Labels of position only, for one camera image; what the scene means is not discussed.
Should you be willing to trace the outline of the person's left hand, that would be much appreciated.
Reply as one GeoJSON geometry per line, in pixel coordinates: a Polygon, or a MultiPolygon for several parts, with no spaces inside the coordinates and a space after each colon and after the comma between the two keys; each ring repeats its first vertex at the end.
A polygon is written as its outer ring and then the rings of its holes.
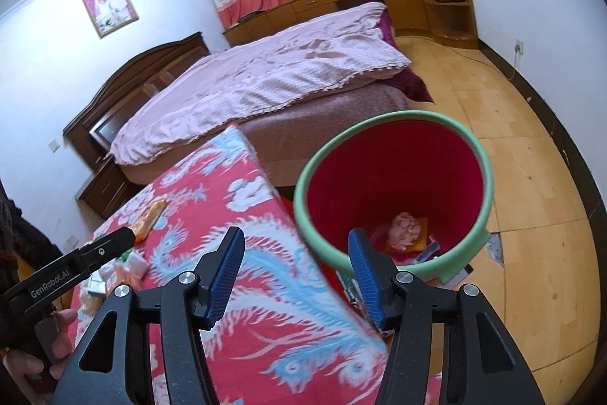
{"type": "Polygon", "coordinates": [[[33,327],[16,326],[13,343],[1,357],[1,394],[16,404],[40,404],[55,391],[72,354],[65,330],[77,319],[75,309],[56,310],[33,327]]]}

